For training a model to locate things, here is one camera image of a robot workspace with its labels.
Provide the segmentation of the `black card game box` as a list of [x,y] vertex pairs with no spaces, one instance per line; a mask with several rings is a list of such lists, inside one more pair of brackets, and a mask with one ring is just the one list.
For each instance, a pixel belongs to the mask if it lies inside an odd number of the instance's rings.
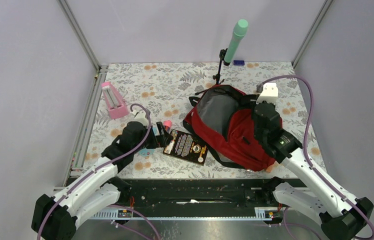
[[171,130],[173,139],[163,150],[164,155],[203,166],[207,158],[208,146],[198,137],[188,132]]

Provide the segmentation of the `red student backpack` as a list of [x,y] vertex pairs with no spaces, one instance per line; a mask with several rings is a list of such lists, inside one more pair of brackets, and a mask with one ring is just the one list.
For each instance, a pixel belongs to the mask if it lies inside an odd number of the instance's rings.
[[193,108],[183,126],[209,146],[220,164],[258,172],[276,162],[254,136],[256,96],[223,84],[197,92],[188,100]]

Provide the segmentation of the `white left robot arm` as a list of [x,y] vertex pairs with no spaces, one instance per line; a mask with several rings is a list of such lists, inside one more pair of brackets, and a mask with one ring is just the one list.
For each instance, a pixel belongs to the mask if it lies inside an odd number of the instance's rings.
[[77,229],[107,206],[133,204],[132,185],[118,177],[142,149],[165,148],[172,136],[162,122],[157,130],[130,121],[101,157],[80,177],[53,196],[43,194],[35,203],[31,229],[44,240],[70,240]]

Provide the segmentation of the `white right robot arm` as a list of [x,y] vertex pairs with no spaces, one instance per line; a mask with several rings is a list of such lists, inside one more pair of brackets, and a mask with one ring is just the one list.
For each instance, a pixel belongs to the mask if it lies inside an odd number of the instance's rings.
[[319,224],[330,240],[357,238],[366,226],[370,227],[369,239],[373,240],[374,225],[370,221],[373,203],[367,197],[356,198],[314,164],[301,142],[282,128],[274,104],[257,103],[251,116],[254,137],[265,153],[292,171],[315,195],[296,192],[279,179],[262,191],[262,201],[268,206],[279,202],[293,207]]

